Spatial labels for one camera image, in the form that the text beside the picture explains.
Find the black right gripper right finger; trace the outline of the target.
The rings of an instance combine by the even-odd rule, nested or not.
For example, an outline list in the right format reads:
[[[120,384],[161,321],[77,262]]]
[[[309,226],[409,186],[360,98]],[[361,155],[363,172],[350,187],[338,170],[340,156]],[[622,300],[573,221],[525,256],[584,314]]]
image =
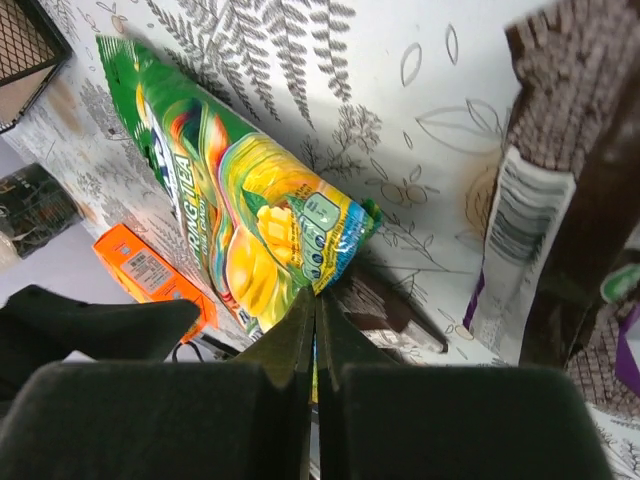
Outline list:
[[[410,366],[316,301],[325,479],[609,479],[577,389],[546,368]]]

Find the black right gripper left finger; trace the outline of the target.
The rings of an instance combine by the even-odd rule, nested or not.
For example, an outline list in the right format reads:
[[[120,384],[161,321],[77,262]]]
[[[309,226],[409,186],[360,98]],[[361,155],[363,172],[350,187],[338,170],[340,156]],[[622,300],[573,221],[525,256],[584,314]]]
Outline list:
[[[5,479],[305,479],[307,392],[252,362],[172,363],[188,300],[89,304],[39,287],[1,310]]]

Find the brown candy bag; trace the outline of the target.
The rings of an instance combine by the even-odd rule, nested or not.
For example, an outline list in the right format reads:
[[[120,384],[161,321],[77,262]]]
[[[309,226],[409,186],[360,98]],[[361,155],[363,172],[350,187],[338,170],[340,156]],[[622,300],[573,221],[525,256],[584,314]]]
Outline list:
[[[361,331],[406,334],[438,354],[448,352],[446,336],[419,307],[381,274],[356,265],[332,287],[346,317]]]

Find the green yellow candy bag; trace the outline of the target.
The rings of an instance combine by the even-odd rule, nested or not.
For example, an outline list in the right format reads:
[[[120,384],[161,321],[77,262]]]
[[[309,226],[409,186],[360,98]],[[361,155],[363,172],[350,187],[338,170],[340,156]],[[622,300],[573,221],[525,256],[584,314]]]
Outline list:
[[[381,223],[374,202],[352,200],[141,42],[96,43],[118,117],[248,337],[282,320],[301,290],[342,276]]]

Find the brown candy bag barcode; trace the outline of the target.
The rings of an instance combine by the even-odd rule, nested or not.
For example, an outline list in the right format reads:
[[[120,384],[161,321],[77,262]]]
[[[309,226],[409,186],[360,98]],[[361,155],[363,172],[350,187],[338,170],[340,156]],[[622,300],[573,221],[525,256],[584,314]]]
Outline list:
[[[506,38],[521,89],[464,325],[503,361],[562,369],[600,410],[637,416],[614,370],[639,303],[639,5],[557,1]]]

